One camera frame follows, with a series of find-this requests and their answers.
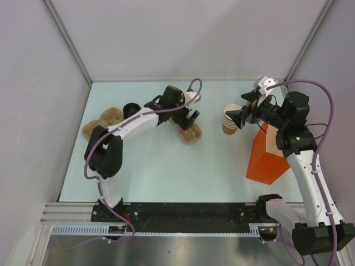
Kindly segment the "brown pulp cup carrier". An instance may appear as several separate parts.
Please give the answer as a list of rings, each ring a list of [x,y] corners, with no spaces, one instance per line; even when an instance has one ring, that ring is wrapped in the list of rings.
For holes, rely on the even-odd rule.
[[[202,137],[202,130],[200,129],[197,123],[194,123],[193,126],[187,130],[183,130],[172,119],[170,119],[170,123],[177,128],[178,136],[185,144],[194,144]]]
[[[123,120],[124,114],[120,109],[115,107],[108,108],[100,115],[99,119],[92,120],[82,128],[82,135],[87,141],[89,141],[95,127],[102,126],[107,128],[118,124]]]

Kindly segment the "orange paper bag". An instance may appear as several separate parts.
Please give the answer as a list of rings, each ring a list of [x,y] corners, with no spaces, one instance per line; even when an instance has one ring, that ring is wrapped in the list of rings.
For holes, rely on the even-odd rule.
[[[276,133],[275,127],[262,124],[253,141],[246,178],[271,185],[290,168],[277,148]]]

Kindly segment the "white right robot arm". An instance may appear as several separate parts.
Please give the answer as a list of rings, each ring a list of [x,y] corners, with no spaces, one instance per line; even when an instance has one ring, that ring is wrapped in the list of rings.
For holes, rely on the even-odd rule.
[[[309,98],[288,93],[281,106],[272,104],[257,90],[241,96],[247,101],[241,110],[226,114],[239,129],[245,123],[262,120],[277,129],[276,145],[282,151],[297,180],[305,213],[293,209],[281,196],[268,196],[256,208],[261,222],[278,221],[291,233],[301,255],[342,250],[354,238],[354,224],[346,223],[331,199],[322,174],[318,143],[306,126]]]

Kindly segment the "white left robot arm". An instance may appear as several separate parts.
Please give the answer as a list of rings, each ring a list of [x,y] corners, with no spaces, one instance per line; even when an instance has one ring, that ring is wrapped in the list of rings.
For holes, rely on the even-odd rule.
[[[167,86],[162,95],[146,103],[136,114],[122,122],[104,128],[94,128],[84,154],[84,177],[96,180],[99,200],[105,204],[103,215],[115,222],[124,212],[123,197],[114,176],[123,164],[124,144],[145,131],[173,120],[181,129],[191,128],[199,116],[198,111],[189,116],[196,102],[201,99],[201,88],[197,91],[189,86],[186,92]]]

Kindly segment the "stacked brown paper cups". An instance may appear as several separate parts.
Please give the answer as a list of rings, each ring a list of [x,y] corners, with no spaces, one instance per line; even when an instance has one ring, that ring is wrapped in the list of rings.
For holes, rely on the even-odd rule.
[[[227,112],[228,111],[239,111],[241,109],[241,106],[239,105],[236,105],[236,104],[231,104],[231,105],[228,105],[225,107],[224,109],[224,117],[223,117],[223,120],[222,120],[222,130],[225,134],[227,135],[233,135],[238,127],[237,125],[235,124],[235,122],[233,122],[233,120],[227,116]]]

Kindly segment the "black lid stack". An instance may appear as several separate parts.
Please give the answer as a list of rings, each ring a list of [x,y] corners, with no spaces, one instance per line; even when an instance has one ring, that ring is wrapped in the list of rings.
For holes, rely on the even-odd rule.
[[[128,103],[123,107],[124,119],[127,119],[141,110],[137,103]]]

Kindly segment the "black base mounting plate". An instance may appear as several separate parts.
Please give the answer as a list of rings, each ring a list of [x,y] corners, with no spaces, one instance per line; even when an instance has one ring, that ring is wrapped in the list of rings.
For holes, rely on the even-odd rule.
[[[250,224],[275,224],[263,216],[256,203],[122,203],[114,211],[127,218],[134,228],[200,230],[209,228],[236,228]]]

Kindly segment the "aluminium frame rail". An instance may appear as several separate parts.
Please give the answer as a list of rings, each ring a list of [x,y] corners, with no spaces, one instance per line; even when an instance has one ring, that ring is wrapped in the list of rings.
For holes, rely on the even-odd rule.
[[[48,202],[40,222],[42,224],[85,224],[91,222],[93,202]]]

